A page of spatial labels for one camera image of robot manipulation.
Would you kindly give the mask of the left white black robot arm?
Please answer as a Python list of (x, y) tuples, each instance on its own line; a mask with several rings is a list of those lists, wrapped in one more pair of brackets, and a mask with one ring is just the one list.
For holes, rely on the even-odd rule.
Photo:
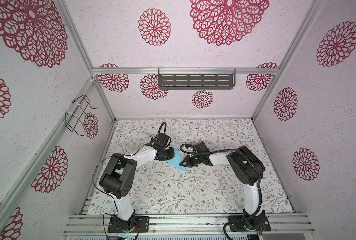
[(100, 187), (113, 199), (116, 209), (116, 213), (111, 217), (110, 232), (115, 229), (130, 232), (136, 228), (136, 212), (131, 204), (129, 192), (137, 168), (150, 161), (163, 162), (174, 157), (173, 147), (154, 148), (149, 145), (129, 155), (115, 153), (110, 157), (99, 180)]

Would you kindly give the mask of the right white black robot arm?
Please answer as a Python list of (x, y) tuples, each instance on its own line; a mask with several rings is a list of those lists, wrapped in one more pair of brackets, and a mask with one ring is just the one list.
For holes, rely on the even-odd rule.
[(181, 167), (193, 168), (199, 164), (231, 166), (244, 187), (244, 216), (239, 221), (245, 222), (250, 229), (265, 221), (261, 191), (265, 166), (247, 146), (210, 151), (204, 142), (199, 142), (182, 144), (180, 150), (186, 154), (180, 163)]

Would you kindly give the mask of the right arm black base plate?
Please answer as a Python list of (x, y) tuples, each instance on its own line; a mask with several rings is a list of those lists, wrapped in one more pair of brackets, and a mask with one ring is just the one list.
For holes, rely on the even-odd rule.
[(258, 217), (254, 217), (247, 221), (235, 221), (242, 219), (243, 216), (229, 216), (230, 230), (232, 232), (269, 232), (271, 231), (271, 226), (269, 224), (269, 220), (266, 216), (260, 215)]

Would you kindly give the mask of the light blue square paper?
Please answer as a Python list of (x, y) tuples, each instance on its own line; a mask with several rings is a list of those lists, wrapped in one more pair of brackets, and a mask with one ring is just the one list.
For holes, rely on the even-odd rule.
[(174, 148), (174, 157), (171, 160), (168, 160), (168, 164), (171, 167), (176, 168), (177, 170), (180, 170), (184, 173), (187, 172), (185, 167), (180, 166), (180, 163), (183, 161), (179, 149)]

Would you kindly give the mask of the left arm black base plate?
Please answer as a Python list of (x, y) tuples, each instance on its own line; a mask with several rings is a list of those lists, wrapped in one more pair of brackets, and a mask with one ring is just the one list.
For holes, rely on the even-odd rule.
[(118, 217), (111, 217), (108, 233), (147, 233), (149, 225), (149, 216), (132, 216), (127, 221)]

